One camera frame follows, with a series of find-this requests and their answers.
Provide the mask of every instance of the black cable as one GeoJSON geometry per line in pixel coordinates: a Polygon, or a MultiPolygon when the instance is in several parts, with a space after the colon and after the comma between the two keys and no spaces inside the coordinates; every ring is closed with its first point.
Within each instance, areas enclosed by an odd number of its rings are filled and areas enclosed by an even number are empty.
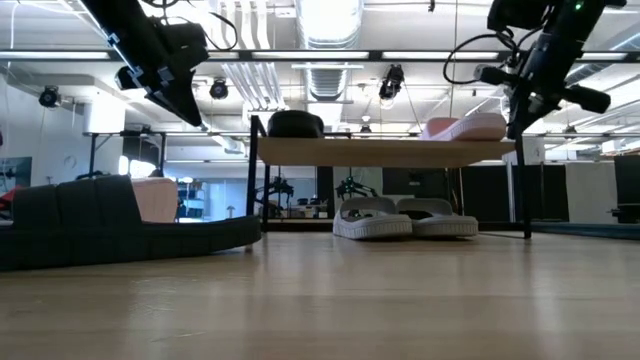
{"type": "Polygon", "coordinates": [[[447,69],[449,68],[449,63],[451,62],[451,60],[453,59],[453,57],[455,56],[455,54],[460,51],[460,49],[462,49],[463,47],[471,44],[474,41],[480,40],[480,39],[498,39],[502,44],[504,44],[506,47],[509,48],[509,50],[514,50],[517,46],[515,44],[515,42],[513,41],[513,39],[510,37],[510,34],[503,34],[503,33],[494,33],[494,34],[482,34],[482,35],[477,35],[474,36],[464,42],[462,42],[460,45],[456,46],[455,49],[453,49],[453,51],[451,51],[451,53],[449,54],[449,56],[447,57],[447,60],[444,62],[444,66],[442,68],[442,75],[444,76],[444,79],[447,80],[447,82],[453,84],[453,85],[469,85],[469,84],[473,84],[475,82],[477,82],[478,80],[467,80],[467,81],[456,81],[453,80],[449,77],[449,75],[447,74],[447,69]]]}
{"type": "MultiPolygon", "coordinates": [[[[194,9],[198,9],[197,6],[193,5],[191,3],[191,0],[186,0],[187,4],[191,5],[191,7],[193,7],[194,9]]],[[[235,48],[238,45],[238,29],[236,28],[235,25],[233,25],[233,23],[231,21],[229,21],[229,19],[225,18],[224,16],[215,13],[215,12],[208,12],[209,15],[215,17],[216,19],[222,21],[222,23],[224,23],[225,25],[229,26],[231,28],[231,30],[233,30],[233,37],[235,39],[233,45],[226,47],[226,48],[221,48],[218,46],[218,44],[215,43],[215,41],[213,41],[211,39],[211,37],[209,36],[209,34],[207,34],[207,32],[204,32],[204,36],[207,38],[207,40],[209,40],[209,42],[211,43],[211,45],[213,45],[214,48],[218,49],[219,51],[231,51],[233,50],[233,48],[235,48]]]]}
{"type": "Polygon", "coordinates": [[[143,3],[154,7],[156,9],[167,9],[172,7],[173,5],[177,4],[179,0],[172,0],[170,3],[167,3],[167,0],[162,0],[161,4],[156,4],[155,1],[153,0],[141,0],[143,3]]]}
{"type": "MultiPolygon", "coordinates": [[[[213,47],[215,47],[216,49],[218,49],[219,51],[231,51],[233,48],[236,47],[236,45],[238,45],[238,30],[236,29],[236,27],[233,25],[233,23],[231,23],[231,21],[225,19],[222,15],[216,14],[216,13],[209,13],[211,15],[213,15],[216,18],[219,18],[220,21],[226,23],[229,25],[229,27],[231,27],[231,29],[233,30],[233,34],[234,34],[234,38],[235,38],[235,42],[233,43],[233,45],[226,47],[226,48],[221,48],[219,47],[214,41],[213,39],[211,39],[211,37],[209,36],[209,34],[207,34],[206,31],[204,31],[204,29],[202,30],[202,33],[204,34],[204,36],[207,38],[207,40],[209,41],[209,43],[211,43],[211,45],[213,45],[213,47]]],[[[188,23],[191,23],[191,21],[189,21],[189,19],[186,19],[182,16],[169,16],[169,19],[181,19],[184,20],[188,23]]]]}

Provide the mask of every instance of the ceiling duct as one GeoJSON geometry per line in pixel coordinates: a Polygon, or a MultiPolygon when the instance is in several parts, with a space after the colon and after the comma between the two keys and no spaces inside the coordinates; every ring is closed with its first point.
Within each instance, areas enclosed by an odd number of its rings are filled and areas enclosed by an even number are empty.
{"type": "MultiPolygon", "coordinates": [[[[356,47],[364,0],[296,0],[298,37],[309,50],[356,47]]],[[[345,90],[348,70],[306,70],[308,90],[318,101],[336,101],[345,90]]]]}

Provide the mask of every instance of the metal table leg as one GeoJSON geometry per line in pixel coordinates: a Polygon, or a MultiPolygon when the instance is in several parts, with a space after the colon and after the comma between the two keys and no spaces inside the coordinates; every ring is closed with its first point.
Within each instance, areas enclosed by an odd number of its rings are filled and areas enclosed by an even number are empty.
{"type": "Polygon", "coordinates": [[[526,165],[524,162],[524,144],[522,141],[522,131],[518,129],[516,133],[516,156],[518,159],[518,178],[520,193],[520,213],[522,214],[522,228],[524,232],[524,238],[526,240],[531,239],[531,209],[529,208],[529,194],[527,193],[527,175],[526,165]]]}

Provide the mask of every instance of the ceiling light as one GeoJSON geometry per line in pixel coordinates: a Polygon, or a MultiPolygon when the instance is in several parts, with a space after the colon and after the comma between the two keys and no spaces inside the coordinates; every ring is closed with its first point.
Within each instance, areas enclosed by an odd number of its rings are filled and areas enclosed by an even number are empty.
{"type": "Polygon", "coordinates": [[[293,70],[362,70],[363,65],[353,64],[293,64],[293,70]]]}
{"type": "Polygon", "coordinates": [[[0,60],[110,60],[106,51],[0,51],[0,60]]]}
{"type": "Polygon", "coordinates": [[[367,59],[368,51],[256,51],[253,53],[254,59],[342,59],[358,60],[367,59]]]}
{"type": "MultiPolygon", "coordinates": [[[[448,51],[386,51],[382,58],[386,60],[446,60],[448,51]]],[[[498,52],[457,52],[455,59],[459,60],[493,60],[498,58],[498,52]]]]}
{"type": "Polygon", "coordinates": [[[411,133],[409,133],[409,132],[373,133],[373,132],[361,131],[360,133],[353,134],[353,136],[355,136],[355,137],[388,137],[388,138],[396,138],[396,137],[411,136],[411,133]]]}
{"type": "Polygon", "coordinates": [[[205,163],[204,160],[166,160],[167,164],[202,164],[205,163]]]}
{"type": "Polygon", "coordinates": [[[206,132],[174,132],[167,133],[167,136],[179,136],[179,137],[199,137],[199,136],[207,136],[206,132]]]}
{"type": "Polygon", "coordinates": [[[596,60],[596,61],[606,61],[606,60],[622,60],[626,53],[609,53],[609,52],[588,52],[582,55],[582,60],[596,60]]]}
{"type": "Polygon", "coordinates": [[[209,58],[211,59],[238,59],[240,55],[235,51],[209,51],[209,58]]]}

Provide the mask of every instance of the cable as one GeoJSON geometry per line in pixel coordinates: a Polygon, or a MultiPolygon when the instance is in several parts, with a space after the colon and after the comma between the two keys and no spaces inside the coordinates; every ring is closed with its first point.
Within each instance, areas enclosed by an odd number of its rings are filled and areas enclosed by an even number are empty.
{"type": "Polygon", "coordinates": [[[170,8],[173,5],[178,3],[178,0],[172,0],[170,3],[167,3],[167,0],[162,0],[161,4],[157,4],[153,0],[140,0],[140,1],[142,1],[143,3],[145,3],[145,4],[147,4],[147,5],[151,6],[151,7],[156,8],[156,9],[163,9],[163,10],[166,10],[167,8],[170,8]]]}
{"type": "MultiPolygon", "coordinates": [[[[193,6],[194,8],[198,9],[195,5],[191,4],[190,0],[187,0],[187,3],[189,3],[189,5],[193,6]]],[[[215,43],[215,41],[213,41],[213,39],[211,39],[211,37],[209,36],[209,34],[207,34],[206,31],[204,31],[204,29],[202,29],[202,32],[204,33],[204,36],[207,38],[207,40],[209,41],[209,43],[211,45],[213,45],[213,47],[215,47],[217,50],[219,51],[231,51],[233,50],[237,45],[238,45],[238,29],[236,28],[235,25],[233,25],[233,23],[231,21],[229,21],[227,18],[225,18],[224,16],[218,14],[218,13],[214,13],[214,12],[209,12],[207,11],[207,13],[213,17],[215,17],[216,19],[222,21],[224,24],[226,24],[227,26],[229,26],[231,28],[231,30],[233,30],[233,37],[235,39],[233,45],[229,46],[229,47],[220,47],[218,46],[218,44],[215,43]]],[[[193,23],[192,21],[190,21],[189,19],[186,19],[182,16],[169,16],[168,19],[182,19],[188,23],[193,23]]]]}
{"type": "MultiPolygon", "coordinates": [[[[471,39],[462,42],[460,45],[456,46],[455,49],[453,49],[453,51],[451,51],[451,53],[449,54],[449,56],[447,57],[447,60],[444,63],[444,67],[442,69],[442,75],[444,75],[445,80],[447,80],[447,82],[453,84],[453,85],[469,85],[469,84],[473,84],[475,82],[477,82],[478,80],[467,80],[467,81],[456,81],[453,80],[449,77],[449,75],[447,75],[447,68],[449,67],[449,63],[451,62],[451,60],[453,59],[453,57],[455,56],[455,54],[460,51],[460,49],[462,49],[463,47],[471,44],[474,41],[480,40],[480,39],[498,39],[500,40],[500,42],[502,42],[504,44],[503,41],[505,42],[513,42],[513,39],[511,39],[510,37],[508,37],[510,35],[505,35],[502,33],[495,33],[495,34],[482,34],[482,35],[477,35],[472,37],[471,39]]],[[[519,53],[519,50],[514,50],[514,48],[516,48],[515,43],[513,48],[509,48],[509,50],[514,51],[516,54],[519,53]]]]}
{"type": "Polygon", "coordinates": [[[416,114],[416,109],[413,107],[413,101],[411,100],[411,94],[409,93],[409,87],[405,81],[402,82],[404,84],[404,90],[407,92],[407,97],[409,98],[409,105],[411,105],[411,111],[413,112],[413,118],[416,120],[416,124],[418,124],[418,130],[422,132],[422,125],[420,124],[420,120],[418,120],[418,114],[416,114]]]}
{"type": "Polygon", "coordinates": [[[45,10],[45,11],[50,11],[50,12],[54,12],[54,13],[58,13],[58,14],[71,14],[71,15],[75,15],[75,14],[86,14],[86,11],[76,11],[76,10],[58,10],[58,9],[53,9],[50,7],[46,7],[46,6],[42,6],[38,3],[32,3],[32,2],[21,2],[19,0],[16,0],[16,5],[26,5],[26,6],[32,6],[41,10],[45,10]]]}

